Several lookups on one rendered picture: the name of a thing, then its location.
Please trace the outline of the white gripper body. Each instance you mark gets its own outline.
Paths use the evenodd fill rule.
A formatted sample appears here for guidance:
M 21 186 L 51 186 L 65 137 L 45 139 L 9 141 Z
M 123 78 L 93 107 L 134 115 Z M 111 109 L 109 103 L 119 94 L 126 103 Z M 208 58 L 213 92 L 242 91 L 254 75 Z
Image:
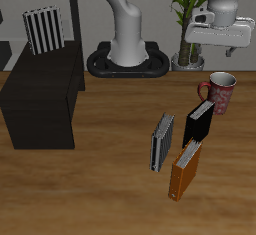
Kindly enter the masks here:
M 207 23 L 191 22 L 187 27 L 185 41 L 202 45 L 247 47 L 254 27 L 255 21 L 244 17 L 237 17 L 233 25 L 224 28 L 213 28 Z

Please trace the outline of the red patterned mug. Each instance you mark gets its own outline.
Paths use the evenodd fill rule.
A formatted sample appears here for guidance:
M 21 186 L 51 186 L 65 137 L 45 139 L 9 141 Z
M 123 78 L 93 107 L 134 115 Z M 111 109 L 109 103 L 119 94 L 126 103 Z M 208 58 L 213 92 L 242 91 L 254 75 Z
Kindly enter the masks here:
M 210 75 L 209 82 L 201 82 L 197 87 L 199 98 L 204 101 L 201 95 L 201 88 L 208 88 L 207 100 L 214 102 L 214 115 L 223 115 L 228 107 L 234 87 L 237 83 L 236 78 L 226 72 L 214 72 Z

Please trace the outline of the black white striped book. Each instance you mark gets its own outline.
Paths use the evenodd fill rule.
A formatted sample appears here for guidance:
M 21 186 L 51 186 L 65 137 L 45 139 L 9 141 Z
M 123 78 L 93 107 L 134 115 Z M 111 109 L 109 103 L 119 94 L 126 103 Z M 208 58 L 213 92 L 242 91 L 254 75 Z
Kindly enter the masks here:
M 26 11 L 22 17 L 33 55 L 43 54 L 65 46 L 60 9 L 56 5 Z
M 150 169 L 159 172 L 172 141 L 174 116 L 164 113 L 151 137 Z

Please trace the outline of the orange book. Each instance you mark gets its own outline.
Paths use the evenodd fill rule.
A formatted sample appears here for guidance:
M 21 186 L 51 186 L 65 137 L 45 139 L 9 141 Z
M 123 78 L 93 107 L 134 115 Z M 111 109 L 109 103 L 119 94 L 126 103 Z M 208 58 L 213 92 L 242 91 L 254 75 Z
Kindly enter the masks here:
M 169 197 L 178 202 L 196 175 L 202 143 L 193 138 L 172 164 Z

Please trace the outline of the green pot plant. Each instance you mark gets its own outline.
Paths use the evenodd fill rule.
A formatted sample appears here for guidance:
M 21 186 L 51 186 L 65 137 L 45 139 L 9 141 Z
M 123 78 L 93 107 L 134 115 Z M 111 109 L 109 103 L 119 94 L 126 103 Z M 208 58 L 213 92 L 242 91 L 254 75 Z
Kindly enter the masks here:
M 177 23 L 181 26 L 181 40 L 179 52 L 171 58 L 171 69 L 173 71 L 202 71 L 204 68 L 204 58 L 201 54 L 198 56 L 197 63 L 190 62 L 191 47 L 193 43 L 185 41 L 185 34 L 192 17 L 194 8 L 201 7 L 205 0 L 173 0 L 170 8 L 175 11 L 179 20 Z

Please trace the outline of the dark brown desk caddy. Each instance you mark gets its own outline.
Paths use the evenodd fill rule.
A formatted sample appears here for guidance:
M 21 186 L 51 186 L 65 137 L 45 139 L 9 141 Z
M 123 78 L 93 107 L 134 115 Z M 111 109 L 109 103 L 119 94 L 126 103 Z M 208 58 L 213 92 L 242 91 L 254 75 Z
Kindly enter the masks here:
M 22 51 L 3 88 L 0 109 L 16 149 L 72 149 L 77 94 L 85 89 L 81 43 L 34 55 Z

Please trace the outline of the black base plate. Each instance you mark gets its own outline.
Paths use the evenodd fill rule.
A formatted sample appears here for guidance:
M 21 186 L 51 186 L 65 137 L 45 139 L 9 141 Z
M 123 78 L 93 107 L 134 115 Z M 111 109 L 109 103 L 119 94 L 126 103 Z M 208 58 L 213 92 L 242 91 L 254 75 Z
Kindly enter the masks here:
M 146 51 L 149 58 L 134 67 L 122 67 L 107 58 L 110 52 L 110 42 L 100 42 L 97 50 L 87 59 L 87 69 L 99 78 L 157 78 L 164 76 L 170 67 L 169 58 L 159 50 L 154 41 L 146 41 Z

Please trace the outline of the dark shelf post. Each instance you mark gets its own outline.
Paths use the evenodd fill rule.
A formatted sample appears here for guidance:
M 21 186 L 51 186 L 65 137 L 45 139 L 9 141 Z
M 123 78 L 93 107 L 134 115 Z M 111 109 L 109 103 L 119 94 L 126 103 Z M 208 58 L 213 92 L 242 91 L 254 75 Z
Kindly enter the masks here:
M 76 41 L 81 41 L 78 0 L 69 0 L 69 2 L 70 2 L 70 10 L 71 10 L 71 18 L 72 18 L 72 27 L 73 27 L 74 39 Z

